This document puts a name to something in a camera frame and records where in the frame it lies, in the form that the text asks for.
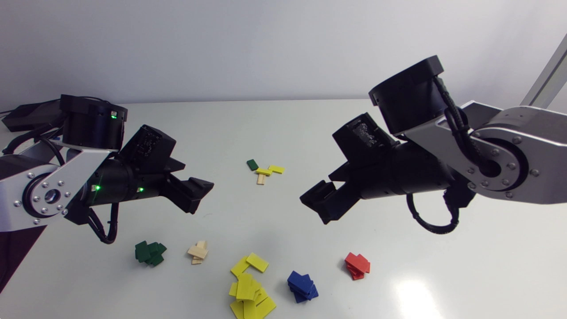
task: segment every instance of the white table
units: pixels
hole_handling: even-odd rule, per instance
[[[565,205],[477,196],[447,235],[422,229],[405,198],[360,201],[323,225],[299,196],[344,163],[331,134],[369,112],[369,100],[131,104],[125,142],[148,124],[177,139],[179,178],[215,183],[195,215],[164,198],[120,206],[116,242],[62,221],[46,228],[0,295],[0,317],[231,318],[229,269],[250,252],[270,262],[249,270],[277,308],[268,318],[559,318],[567,316]],[[3,145],[12,138],[2,127]],[[246,166],[283,166],[266,185]],[[416,196],[431,223],[449,220],[441,192]],[[104,222],[108,207],[95,208]],[[165,261],[147,267],[134,245],[158,241]],[[187,249],[207,240],[192,266]],[[371,273],[352,281],[343,259],[361,253]],[[309,273],[319,297],[296,304],[292,270]]]

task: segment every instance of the white wall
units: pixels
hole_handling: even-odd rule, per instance
[[[366,98],[433,54],[457,102],[508,107],[565,35],[566,11],[557,0],[2,1],[0,110],[60,93]]]

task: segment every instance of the wooden block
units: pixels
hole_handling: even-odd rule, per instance
[[[264,318],[265,316],[268,315],[268,313],[270,313],[275,308],[276,308],[276,303],[272,300],[272,298],[267,297],[258,306],[256,306],[256,317]]]
[[[244,300],[244,319],[256,319],[256,304],[254,300]]]
[[[258,180],[256,181],[256,184],[264,185],[265,183],[266,183],[266,175],[258,174]]]
[[[246,164],[248,165],[248,167],[250,167],[250,170],[252,170],[252,171],[255,171],[255,170],[258,169],[258,164],[256,164],[256,161],[254,159],[246,161]]]
[[[263,288],[260,288],[260,292],[258,293],[258,296],[254,299],[254,302],[256,303],[256,305],[259,305],[267,297],[268,297],[268,294],[266,293],[266,290],[263,289]]]
[[[187,250],[187,253],[191,256],[196,256],[199,257],[201,259],[205,259],[205,256],[207,256],[207,253],[209,251],[204,249],[204,248],[200,248],[197,246],[191,246],[191,248],[189,248],[189,250]]]
[[[254,278],[251,274],[242,273],[238,276],[238,286],[236,286],[236,299],[253,300],[254,290],[252,281]]]
[[[284,171],[285,171],[285,168],[279,167],[279,166],[276,166],[276,165],[270,165],[268,167],[268,169],[273,171],[274,173],[278,173],[278,174],[283,174]]]
[[[151,258],[150,250],[147,247],[147,242],[142,241],[138,243],[135,247],[136,257],[139,262],[144,262]]]
[[[250,264],[246,262],[246,258],[248,258],[248,256],[242,257],[242,259],[230,270],[230,272],[236,277],[240,276],[240,274],[242,274],[244,270],[250,266]]]
[[[238,287],[238,283],[232,283],[230,285],[229,296],[236,297],[236,288]]]
[[[207,241],[199,240],[195,246],[197,246],[199,248],[207,249]],[[203,259],[193,256],[193,260],[191,261],[191,264],[192,265],[199,265],[200,263],[203,263]]]
[[[370,272],[370,262],[368,262],[368,260],[366,260],[366,258],[364,258],[360,254],[356,256],[353,253],[349,253],[348,256],[346,256],[345,261],[354,268],[358,269],[358,271]]]
[[[248,258],[246,258],[246,262],[251,264],[252,267],[258,269],[260,272],[264,272],[269,265],[267,261],[263,260],[255,253],[251,253]]]
[[[252,297],[252,300],[256,300],[260,293],[260,288],[262,288],[262,285],[257,282],[256,279],[252,279],[252,290],[254,291],[254,297]]]
[[[230,304],[230,309],[232,309],[236,319],[244,319],[244,303],[242,301],[233,301]]]
[[[271,170],[265,170],[265,169],[257,169],[256,174],[264,174],[264,175],[270,176],[272,174],[272,171]]]
[[[155,255],[150,259],[150,263],[154,265],[154,267],[160,264],[161,262],[163,262],[163,257],[161,255]]]
[[[150,251],[150,255],[153,257],[158,253],[158,243],[153,242],[148,244],[147,249]]]

